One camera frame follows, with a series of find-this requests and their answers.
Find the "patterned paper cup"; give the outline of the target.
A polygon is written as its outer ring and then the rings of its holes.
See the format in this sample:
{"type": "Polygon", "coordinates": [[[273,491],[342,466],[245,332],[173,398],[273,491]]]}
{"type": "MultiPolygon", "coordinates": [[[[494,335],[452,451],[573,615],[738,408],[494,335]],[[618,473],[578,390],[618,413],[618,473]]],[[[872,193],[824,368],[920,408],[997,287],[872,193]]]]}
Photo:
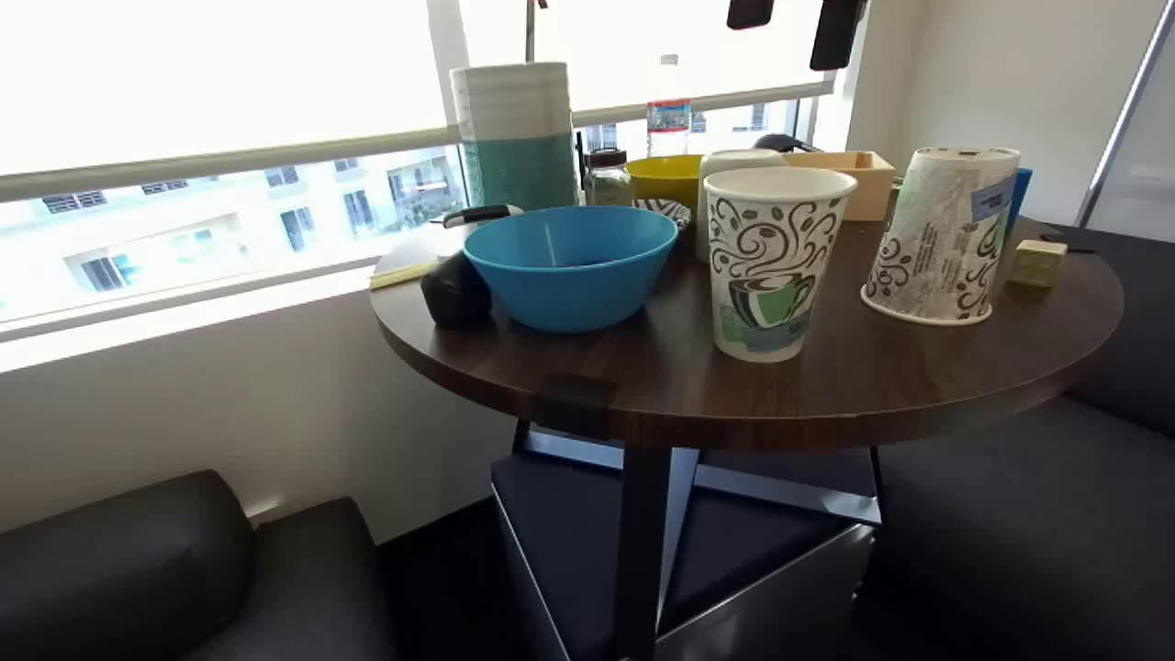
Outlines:
{"type": "Polygon", "coordinates": [[[858,297],[909,324],[984,324],[1016,166],[1013,147],[916,152],[858,297]]]}
{"type": "Polygon", "coordinates": [[[713,344],[742,365],[793,359],[856,179],[811,166],[764,166],[713,173],[703,193],[713,344]]]}

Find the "upright patterned paper cup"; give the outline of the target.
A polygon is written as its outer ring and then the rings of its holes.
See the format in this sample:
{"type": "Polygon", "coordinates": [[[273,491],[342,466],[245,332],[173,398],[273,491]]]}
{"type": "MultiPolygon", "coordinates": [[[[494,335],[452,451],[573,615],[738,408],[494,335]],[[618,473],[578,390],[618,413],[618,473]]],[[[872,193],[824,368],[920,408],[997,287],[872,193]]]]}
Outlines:
{"type": "Polygon", "coordinates": [[[742,365],[793,359],[856,179],[811,166],[764,166],[713,173],[703,193],[713,344],[742,365]]]}

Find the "wooden box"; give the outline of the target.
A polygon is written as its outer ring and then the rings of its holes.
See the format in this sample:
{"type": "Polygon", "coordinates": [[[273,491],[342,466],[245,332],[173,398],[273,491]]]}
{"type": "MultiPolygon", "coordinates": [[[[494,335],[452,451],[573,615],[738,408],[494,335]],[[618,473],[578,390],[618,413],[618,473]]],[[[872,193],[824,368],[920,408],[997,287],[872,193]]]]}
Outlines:
{"type": "Polygon", "coordinates": [[[793,152],[789,166],[850,173],[856,179],[850,221],[890,218],[898,169],[877,152],[793,152]]]}

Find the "yellow bowl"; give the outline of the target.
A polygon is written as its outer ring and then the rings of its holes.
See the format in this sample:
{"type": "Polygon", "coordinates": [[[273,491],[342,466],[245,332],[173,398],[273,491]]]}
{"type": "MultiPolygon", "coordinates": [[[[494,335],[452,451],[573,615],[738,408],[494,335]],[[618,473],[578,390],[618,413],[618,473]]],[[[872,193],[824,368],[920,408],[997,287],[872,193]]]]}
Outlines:
{"type": "Polygon", "coordinates": [[[661,153],[661,158],[641,158],[629,166],[629,179],[641,199],[671,199],[686,208],[699,205],[699,175],[703,158],[699,153],[661,153]]]}

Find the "glass jar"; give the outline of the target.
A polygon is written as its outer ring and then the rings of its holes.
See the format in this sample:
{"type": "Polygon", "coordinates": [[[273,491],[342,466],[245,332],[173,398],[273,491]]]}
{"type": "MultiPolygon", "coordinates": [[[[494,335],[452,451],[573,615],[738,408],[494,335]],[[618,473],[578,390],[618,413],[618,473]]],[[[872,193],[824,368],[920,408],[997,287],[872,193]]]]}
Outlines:
{"type": "Polygon", "coordinates": [[[625,152],[596,152],[585,158],[585,199],[592,205],[629,205],[633,175],[625,152]]]}

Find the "blue block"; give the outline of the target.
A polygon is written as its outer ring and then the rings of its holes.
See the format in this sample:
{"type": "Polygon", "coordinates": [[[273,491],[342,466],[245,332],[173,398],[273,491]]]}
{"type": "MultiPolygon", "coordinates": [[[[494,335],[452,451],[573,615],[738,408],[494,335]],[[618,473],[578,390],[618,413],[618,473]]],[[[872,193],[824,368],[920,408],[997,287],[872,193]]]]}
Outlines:
{"type": "Polygon", "coordinates": [[[1016,232],[1016,221],[1022,221],[1022,205],[1025,205],[1030,188],[1031,188],[1031,169],[1022,166],[1022,169],[1013,173],[1013,195],[1010,195],[1005,232],[1003,232],[1003,272],[999,272],[999,284],[1003,284],[1003,287],[1013,284],[1013,251],[1016,251],[1013,232],[1016,232]]]}

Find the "white and teal canister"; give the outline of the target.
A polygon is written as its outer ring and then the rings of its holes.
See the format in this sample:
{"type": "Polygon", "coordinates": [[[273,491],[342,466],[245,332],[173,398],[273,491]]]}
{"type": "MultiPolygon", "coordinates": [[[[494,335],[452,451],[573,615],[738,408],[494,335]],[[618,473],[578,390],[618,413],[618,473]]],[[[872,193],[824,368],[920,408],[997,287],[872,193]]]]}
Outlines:
{"type": "Polygon", "coordinates": [[[458,153],[478,205],[573,205],[573,120],[562,63],[452,74],[458,153]]]}

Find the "small yellow white cube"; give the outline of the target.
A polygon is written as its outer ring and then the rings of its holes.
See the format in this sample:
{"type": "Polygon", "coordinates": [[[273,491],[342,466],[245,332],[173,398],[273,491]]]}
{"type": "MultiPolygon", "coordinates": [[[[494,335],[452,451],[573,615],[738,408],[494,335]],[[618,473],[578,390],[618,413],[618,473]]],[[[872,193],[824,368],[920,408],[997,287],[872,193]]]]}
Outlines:
{"type": "Polygon", "coordinates": [[[1054,242],[1054,239],[1022,239],[1013,257],[1010,257],[1010,272],[1005,279],[1016,287],[1042,287],[1051,292],[1057,284],[1062,262],[1066,262],[1070,248],[1054,242]]]}

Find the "blue plastic bowl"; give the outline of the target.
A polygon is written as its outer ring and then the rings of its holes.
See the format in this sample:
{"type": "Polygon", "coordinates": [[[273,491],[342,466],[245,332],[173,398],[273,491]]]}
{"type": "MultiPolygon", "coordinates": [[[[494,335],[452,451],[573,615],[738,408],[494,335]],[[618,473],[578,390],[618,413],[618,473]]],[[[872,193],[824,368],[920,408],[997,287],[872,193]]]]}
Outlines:
{"type": "Polygon", "coordinates": [[[475,228],[463,257],[513,324],[589,335],[645,305],[675,239],[669,218],[641,205],[557,205],[475,228]]]}

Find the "round dark wooden table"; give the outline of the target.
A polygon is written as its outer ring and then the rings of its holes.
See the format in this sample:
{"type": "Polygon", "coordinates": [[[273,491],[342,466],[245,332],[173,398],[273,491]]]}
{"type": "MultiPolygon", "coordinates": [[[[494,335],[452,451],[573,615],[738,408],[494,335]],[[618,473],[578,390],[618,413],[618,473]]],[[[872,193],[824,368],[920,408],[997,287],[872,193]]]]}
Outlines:
{"type": "Polygon", "coordinates": [[[508,319],[440,332],[419,292],[370,297],[390,348],[423,379],[539,426],[625,447],[612,650],[653,661],[669,505],[693,447],[831,451],[937,439],[1066,392],[1124,316],[1097,255],[1062,264],[1047,295],[1005,287],[978,327],[920,327],[858,300],[877,232],[850,224],[806,348],[738,365],[713,348],[699,262],[665,270],[645,311],[600,335],[538,335],[508,319]]]}

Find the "black round object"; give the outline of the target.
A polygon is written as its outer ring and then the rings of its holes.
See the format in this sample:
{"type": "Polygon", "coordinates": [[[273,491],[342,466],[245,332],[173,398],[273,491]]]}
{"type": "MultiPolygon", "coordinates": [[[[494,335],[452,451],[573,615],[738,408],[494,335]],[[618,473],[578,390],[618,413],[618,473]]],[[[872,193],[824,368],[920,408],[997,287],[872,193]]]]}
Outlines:
{"type": "Polygon", "coordinates": [[[423,297],[437,327],[475,327],[494,311],[494,292],[463,255],[423,279],[423,297]]]}

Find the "black sofa right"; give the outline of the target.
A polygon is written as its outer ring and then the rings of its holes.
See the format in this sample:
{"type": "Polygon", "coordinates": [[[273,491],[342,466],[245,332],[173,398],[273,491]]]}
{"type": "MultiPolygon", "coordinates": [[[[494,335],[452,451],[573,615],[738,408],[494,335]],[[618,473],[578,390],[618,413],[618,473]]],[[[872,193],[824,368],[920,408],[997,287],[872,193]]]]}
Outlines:
{"type": "Polygon", "coordinates": [[[1124,284],[1087,379],[883,451],[872,588],[956,661],[1175,661],[1175,248],[1070,242],[1124,284]]]}

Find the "black sofa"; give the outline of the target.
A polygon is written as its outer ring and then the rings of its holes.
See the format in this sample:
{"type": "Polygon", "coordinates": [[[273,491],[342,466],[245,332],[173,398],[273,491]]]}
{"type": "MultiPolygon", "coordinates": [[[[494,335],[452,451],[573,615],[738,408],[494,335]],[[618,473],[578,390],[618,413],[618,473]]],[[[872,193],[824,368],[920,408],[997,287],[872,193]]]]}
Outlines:
{"type": "Polygon", "coordinates": [[[1175,248],[1070,242],[1124,284],[1087,379],[883,451],[872,588],[956,661],[1175,661],[1175,248]]]}
{"type": "Polygon", "coordinates": [[[360,507],[184,473],[0,538],[0,661],[404,661],[360,507]]]}

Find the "black sofa left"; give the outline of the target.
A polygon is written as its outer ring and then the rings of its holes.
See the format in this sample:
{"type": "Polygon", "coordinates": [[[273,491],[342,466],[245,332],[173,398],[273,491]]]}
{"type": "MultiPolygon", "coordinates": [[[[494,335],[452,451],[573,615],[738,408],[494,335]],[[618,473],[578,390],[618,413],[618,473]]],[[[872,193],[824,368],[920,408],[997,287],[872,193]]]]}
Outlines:
{"type": "Polygon", "coordinates": [[[184,473],[0,538],[0,661],[404,661],[360,507],[184,473]]]}

